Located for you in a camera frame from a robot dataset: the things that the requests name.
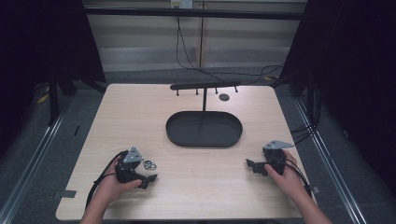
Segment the person's left hand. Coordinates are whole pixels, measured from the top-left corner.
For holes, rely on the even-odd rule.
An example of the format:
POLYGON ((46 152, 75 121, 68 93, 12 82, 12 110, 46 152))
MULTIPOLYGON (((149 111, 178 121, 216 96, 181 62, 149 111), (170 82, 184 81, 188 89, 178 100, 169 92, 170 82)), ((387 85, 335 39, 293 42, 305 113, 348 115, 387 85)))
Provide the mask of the person's left hand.
POLYGON ((130 189, 136 189, 142 184, 140 179, 128 183, 120 183, 116 176, 116 164, 120 158, 116 158, 106 169, 105 177, 99 183, 94 192, 89 205, 94 207, 107 207, 116 201, 124 192, 130 189))

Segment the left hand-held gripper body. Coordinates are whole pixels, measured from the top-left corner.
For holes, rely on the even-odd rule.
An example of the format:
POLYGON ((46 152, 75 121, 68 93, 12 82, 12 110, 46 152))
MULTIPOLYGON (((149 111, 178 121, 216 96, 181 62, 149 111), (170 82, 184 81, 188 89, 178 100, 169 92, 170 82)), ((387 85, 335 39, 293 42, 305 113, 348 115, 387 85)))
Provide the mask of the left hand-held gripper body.
POLYGON ((118 181, 124 184, 139 179, 142 185, 148 185, 149 178, 135 171, 142 160, 141 154, 135 147, 132 147, 130 150, 122 151, 120 160, 116 164, 116 176, 118 181))

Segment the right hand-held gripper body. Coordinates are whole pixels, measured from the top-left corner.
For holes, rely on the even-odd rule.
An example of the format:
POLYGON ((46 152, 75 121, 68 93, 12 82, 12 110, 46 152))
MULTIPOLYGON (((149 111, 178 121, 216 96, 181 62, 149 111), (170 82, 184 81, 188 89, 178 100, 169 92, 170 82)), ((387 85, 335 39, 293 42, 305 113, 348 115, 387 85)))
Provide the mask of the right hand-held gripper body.
POLYGON ((262 153, 266 162, 279 174, 283 175, 286 165, 286 154, 284 148, 293 147, 293 144, 272 140, 262 146, 262 153))

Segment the black metal stand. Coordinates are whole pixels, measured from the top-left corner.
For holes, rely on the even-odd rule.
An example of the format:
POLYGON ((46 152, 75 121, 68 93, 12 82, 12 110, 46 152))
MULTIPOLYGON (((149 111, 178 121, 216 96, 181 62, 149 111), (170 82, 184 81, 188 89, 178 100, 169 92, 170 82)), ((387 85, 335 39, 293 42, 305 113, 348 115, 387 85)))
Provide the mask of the black metal stand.
POLYGON ((74 71, 55 72, 54 70, 52 70, 49 73, 49 126, 52 126, 55 123, 56 119, 60 117, 60 109, 58 104, 58 88, 61 88, 61 91, 64 95, 73 96, 77 92, 74 80, 81 81, 82 83, 101 93, 104 93, 106 91, 106 87, 74 71))

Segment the dark curtain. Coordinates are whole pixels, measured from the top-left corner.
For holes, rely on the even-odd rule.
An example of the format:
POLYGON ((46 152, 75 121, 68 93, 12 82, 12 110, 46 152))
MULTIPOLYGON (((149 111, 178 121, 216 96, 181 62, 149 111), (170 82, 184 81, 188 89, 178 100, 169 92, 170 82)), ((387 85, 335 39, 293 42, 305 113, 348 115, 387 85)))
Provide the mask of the dark curtain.
POLYGON ((106 80, 83 0, 0 0, 0 158, 52 79, 106 80))
POLYGON ((280 76, 317 85, 396 197, 396 0, 306 0, 280 76))

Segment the person's right hand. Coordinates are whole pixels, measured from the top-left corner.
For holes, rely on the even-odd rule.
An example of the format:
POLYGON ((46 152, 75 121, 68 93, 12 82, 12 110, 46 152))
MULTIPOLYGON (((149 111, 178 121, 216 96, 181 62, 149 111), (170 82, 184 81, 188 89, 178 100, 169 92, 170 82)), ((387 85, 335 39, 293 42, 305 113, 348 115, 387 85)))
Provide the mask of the person's right hand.
POLYGON ((283 175, 278 174, 269 164, 265 164, 264 169, 273 178, 279 188, 295 203, 310 199, 310 196, 304 189, 301 178, 290 168, 297 160, 288 151, 284 151, 284 153, 287 159, 287 166, 284 168, 283 175))

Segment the white wall socket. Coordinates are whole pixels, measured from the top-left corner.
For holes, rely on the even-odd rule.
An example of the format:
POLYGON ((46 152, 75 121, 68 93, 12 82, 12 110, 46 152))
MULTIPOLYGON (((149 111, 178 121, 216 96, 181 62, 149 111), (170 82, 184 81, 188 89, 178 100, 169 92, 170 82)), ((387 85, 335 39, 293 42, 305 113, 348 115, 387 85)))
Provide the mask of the white wall socket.
POLYGON ((170 0, 171 8, 193 9, 192 0, 170 0))

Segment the black stand with oval tray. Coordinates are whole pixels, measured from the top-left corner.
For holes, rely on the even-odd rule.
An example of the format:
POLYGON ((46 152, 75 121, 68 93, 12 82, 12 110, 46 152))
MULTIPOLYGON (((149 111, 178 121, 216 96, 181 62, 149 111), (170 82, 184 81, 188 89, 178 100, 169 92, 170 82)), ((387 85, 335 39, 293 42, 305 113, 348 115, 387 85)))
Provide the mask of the black stand with oval tray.
POLYGON ((203 90, 203 106, 199 111, 179 111, 166 121, 168 139, 180 147, 232 147, 241 138, 243 125, 238 117, 224 111, 206 109, 207 90, 233 87, 238 91, 240 81, 213 83, 173 84, 172 91, 179 95, 180 90, 203 90))

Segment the black horizontal frame bar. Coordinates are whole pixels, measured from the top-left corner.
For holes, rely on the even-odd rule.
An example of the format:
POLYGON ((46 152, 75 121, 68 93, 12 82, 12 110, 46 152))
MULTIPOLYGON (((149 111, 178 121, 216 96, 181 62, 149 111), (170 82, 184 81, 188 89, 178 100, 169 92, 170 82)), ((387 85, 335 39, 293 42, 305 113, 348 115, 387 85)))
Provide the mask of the black horizontal frame bar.
POLYGON ((174 9, 174 8, 128 8, 128 7, 85 7, 85 12, 92 15, 122 16, 160 16, 160 17, 197 17, 221 19, 256 19, 276 21, 303 21, 303 13, 258 12, 211 9, 174 9))

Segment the metal floor rail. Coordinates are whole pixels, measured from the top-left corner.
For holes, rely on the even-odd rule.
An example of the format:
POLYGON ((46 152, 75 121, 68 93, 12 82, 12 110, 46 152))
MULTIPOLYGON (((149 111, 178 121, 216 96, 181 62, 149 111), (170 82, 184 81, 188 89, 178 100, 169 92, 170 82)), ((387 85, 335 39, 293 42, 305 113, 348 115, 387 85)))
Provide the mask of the metal floor rail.
POLYGON ((73 101, 74 96, 68 96, 66 98, 60 114, 46 129, 46 132, 44 133, 38 146, 35 149, 35 153, 24 168, 16 187, 14 188, 14 190, 12 190, 4 206, 0 209, 0 224, 11 224, 27 190, 29 189, 33 181, 35 174, 38 171, 41 162, 43 161, 47 151, 50 148, 53 138, 55 137, 61 124, 63 123, 66 111, 68 110, 69 106, 73 101))
POLYGON ((349 217, 353 224, 368 224, 366 218, 361 211, 355 197, 347 186, 345 179, 342 177, 337 165, 335 164, 332 154, 324 143, 319 131, 317 131, 308 119, 307 109, 301 99, 294 98, 297 110, 304 122, 304 127, 308 131, 308 136, 312 139, 319 156, 324 162, 324 166, 343 202, 349 217))

